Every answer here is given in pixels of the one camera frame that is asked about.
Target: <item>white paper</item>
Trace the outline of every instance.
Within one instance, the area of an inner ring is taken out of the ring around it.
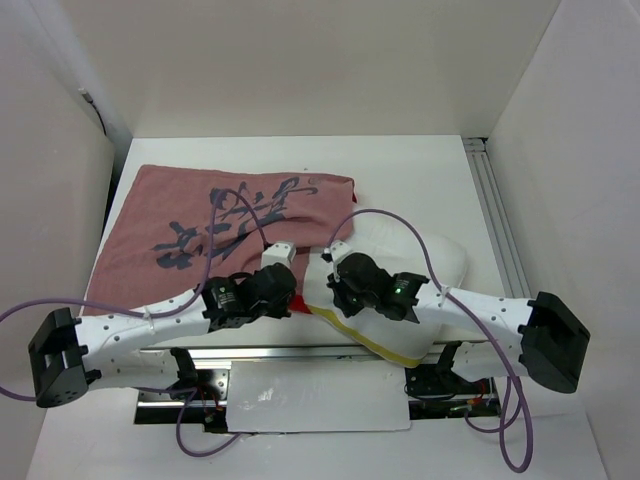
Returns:
[[[385,361],[234,362],[231,432],[406,430],[404,369]]]

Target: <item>white wall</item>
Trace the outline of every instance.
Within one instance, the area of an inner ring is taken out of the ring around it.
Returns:
[[[590,328],[580,391],[610,477],[637,477],[640,1],[563,0],[489,140],[533,290]]]
[[[0,8],[0,311],[81,297],[100,238],[113,149]],[[27,343],[50,308],[0,325],[0,383],[32,394]],[[26,476],[44,410],[0,397],[0,476]]]
[[[61,0],[136,137],[487,136],[558,0]]]
[[[82,87],[91,94],[102,115],[107,136],[114,145],[114,173],[119,176],[131,145],[131,132],[102,85],[59,1],[0,0],[0,13],[11,19],[31,51],[38,56],[38,61],[46,65],[87,117],[100,126],[95,111],[78,89]]]

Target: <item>dark blue calligraphy print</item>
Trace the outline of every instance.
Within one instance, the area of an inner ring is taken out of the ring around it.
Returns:
[[[300,177],[291,177],[284,180],[270,199],[266,199],[263,192],[252,194],[247,187],[247,182],[241,182],[236,191],[251,203],[252,208],[258,216],[258,224],[264,227],[286,219],[286,201],[289,195],[315,195],[318,193],[318,189],[315,187],[298,187],[299,184]],[[250,232],[247,231],[247,229],[252,218],[249,209],[238,197],[224,192],[222,189],[211,189],[209,202],[211,205],[217,202],[218,205],[214,234],[228,232],[234,228],[234,224],[237,225],[234,239],[224,246],[214,246],[211,252],[212,258],[222,256],[222,260],[225,260],[236,248],[242,245],[242,242],[249,236]],[[192,267],[193,263],[191,260],[193,257],[201,256],[205,247],[203,243],[200,243],[195,246],[191,245],[191,247],[188,248],[194,239],[203,238],[203,235],[200,234],[199,227],[185,228],[179,221],[173,220],[169,222],[169,228],[173,230],[175,239],[169,242],[158,243],[151,248],[151,250],[156,252],[165,252],[156,258],[156,263],[159,267],[165,269],[176,268],[178,270],[184,270],[185,268]],[[202,232],[208,234],[209,227],[204,227]]]

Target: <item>yellow trim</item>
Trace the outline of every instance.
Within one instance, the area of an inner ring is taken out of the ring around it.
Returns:
[[[349,328],[346,325],[344,325],[340,321],[338,316],[335,313],[333,313],[331,310],[327,310],[325,308],[312,307],[311,305],[307,305],[307,307],[314,314],[320,315],[321,317],[326,318],[329,321],[329,323],[331,323],[331,325],[333,325],[335,328],[340,330],[342,333],[346,333],[347,335],[352,337],[355,341],[357,341],[358,343],[361,343],[372,352],[377,353],[382,358],[394,363],[399,363],[400,365],[406,368],[414,368],[420,365],[420,362],[422,359],[403,357],[402,355],[392,352],[391,350],[387,350],[383,346],[372,342],[357,330],[354,330],[353,328]]]

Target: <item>towel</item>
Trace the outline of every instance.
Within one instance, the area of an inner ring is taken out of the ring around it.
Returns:
[[[302,292],[309,249],[324,246],[353,209],[354,181],[316,173],[238,174],[145,165],[96,262],[87,298],[135,308],[193,288],[206,261],[211,206],[221,190],[243,195],[258,214],[267,240],[293,242],[292,271]],[[220,197],[210,276],[260,268],[263,245],[246,207],[230,194]],[[340,230],[345,239],[352,222]],[[297,299],[299,310],[304,302]],[[86,309],[87,315],[96,315]]]

